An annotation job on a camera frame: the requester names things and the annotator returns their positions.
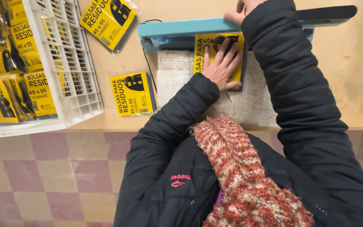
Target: hand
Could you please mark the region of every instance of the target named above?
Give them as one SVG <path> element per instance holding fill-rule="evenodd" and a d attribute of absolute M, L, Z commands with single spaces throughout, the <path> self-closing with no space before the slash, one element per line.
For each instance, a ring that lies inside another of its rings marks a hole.
<path fill-rule="evenodd" d="M 220 92 L 229 90 L 234 87 L 239 87 L 242 84 L 240 81 L 232 81 L 228 83 L 229 76 L 233 73 L 236 66 L 242 61 L 243 52 L 240 51 L 236 57 L 235 53 L 238 50 L 238 43 L 233 44 L 232 48 L 225 55 L 225 51 L 228 47 L 229 39 L 226 38 L 217 55 L 214 62 L 211 64 L 209 59 L 209 49 L 205 48 L 204 53 L 204 68 L 203 75 L 210 79 L 212 82 L 218 85 Z"/>
<path fill-rule="evenodd" d="M 224 14 L 224 18 L 241 25 L 249 13 L 251 13 L 258 5 L 266 1 L 267 0 L 238 0 L 236 12 L 228 11 Z"/>

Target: woman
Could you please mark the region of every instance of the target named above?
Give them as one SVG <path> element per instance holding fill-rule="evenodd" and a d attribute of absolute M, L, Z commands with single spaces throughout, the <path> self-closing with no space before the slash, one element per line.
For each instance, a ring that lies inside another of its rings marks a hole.
<path fill-rule="evenodd" d="M 363 170 L 294 14 L 292 0 L 239 0 L 237 12 L 224 15 L 241 25 L 264 70 L 286 159 L 252 135 L 240 137 L 244 145 L 229 139 L 229 132 L 241 136 L 242 130 L 226 116 L 200 123 L 194 136 L 186 133 L 220 92 L 239 85 L 227 83 L 242 57 L 233 59 L 236 46 L 224 57 L 227 39 L 214 62 L 209 64 L 206 53 L 203 73 L 194 75 L 131 140 L 115 227 L 363 226 Z M 235 126 L 234 131 L 220 122 Z M 227 145 L 225 157 L 214 153 L 219 148 L 213 141 L 219 138 L 224 140 L 219 145 Z M 255 154 L 254 161 L 245 160 L 245 148 Z M 259 171 L 244 169 L 253 165 Z M 245 188 L 230 189 L 225 176 L 232 173 L 238 174 L 229 185 L 248 181 Z M 266 191 L 243 196 L 257 188 Z"/>

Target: power cord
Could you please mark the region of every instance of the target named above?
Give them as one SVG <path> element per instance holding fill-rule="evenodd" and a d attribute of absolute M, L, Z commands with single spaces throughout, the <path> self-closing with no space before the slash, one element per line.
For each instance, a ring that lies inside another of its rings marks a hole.
<path fill-rule="evenodd" d="M 152 22 L 152 21 L 162 22 L 161 20 L 158 20 L 158 19 L 152 19 L 152 20 L 143 21 L 143 22 L 141 22 L 141 24 L 144 24 L 145 22 Z M 156 88 L 156 83 L 154 80 L 154 75 L 152 74 L 151 66 L 149 65 L 148 58 L 146 57 L 144 48 L 142 48 L 142 51 L 144 52 L 146 64 L 148 65 L 149 72 L 151 73 L 152 81 L 154 82 L 155 91 L 158 92 L 158 89 Z"/>

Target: jacket sleeve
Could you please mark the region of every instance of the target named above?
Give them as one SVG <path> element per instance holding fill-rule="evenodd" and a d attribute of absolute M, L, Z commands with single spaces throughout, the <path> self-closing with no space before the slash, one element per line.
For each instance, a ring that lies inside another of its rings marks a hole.
<path fill-rule="evenodd" d="M 242 23 L 264 70 L 287 159 L 363 226 L 363 170 L 292 0 L 268 0 Z"/>
<path fill-rule="evenodd" d="M 186 135 L 188 127 L 218 99 L 218 86 L 196 73 L 131 140 L 114 218 L 115 227 L 127 226 L 125 221 L 166 170 L 174 146 Z"/>

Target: fingers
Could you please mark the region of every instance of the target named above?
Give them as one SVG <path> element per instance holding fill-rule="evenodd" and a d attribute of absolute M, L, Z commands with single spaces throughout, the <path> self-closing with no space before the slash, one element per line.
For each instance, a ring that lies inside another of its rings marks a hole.
<path fill-rule="evenodd" d="M 228 47 L 230 39 L 226 38 L 224 42 L 222 43 L 221 48 L 218 50 L 217 55 L 215 56 L 213 64 L 220 65 L 222 60 L 224 59 L 226 48 Z"/>
<path fill-rule="evenodd" d="M 240 81 L 232 81 L 226 84 L 225 90 L 230 90 L 233 88 L 238 88 L 240 87 L 242 84 L 240 83 Z"/>
<path fill-rule="evenodd" d="M 228 67 L 229 63 L 231 63 L 233 57 L 235 56 L 236 51 L 238 50 L 239 43 L 235 42 L 229 52 L 226 54 L 225 58 L 223 59 L 221 65 Z"/>
<path fill-rule="evenodd" d="M 231 74 L 235 70 L 235 68 L 239 65 L 242 59 L 243 59 L 243 51 L 240 51 L 227 68 L 229 74 Z"/>
<path fill-rule="evenodd" d="M 204 68 L 208 68 L 210 65 L 210 60 L 209 60 L 209 47 L 205 48 L 204 51 Z"/>
<path fill-rule="evenodd" d="M 232 22 L 235 22 L 235 23 L 237 23 L 239 25 L 241 25 L 243 23 L 243 20 L 245 19 L 245 17 L 246 16 L 244 14 L 233 12 L 233 11 L 228 11 L 228 12 L 226 12 L 224 14 L 225 19 L 227 19 L 229 21 L 232 21 Z"/>
<path fill-rule="evenodd" d="M 238 4 L 236 5 L 236 12 L 241 13 L 244 7 L 245 3 L 242 0 L 238 0 Z"/>

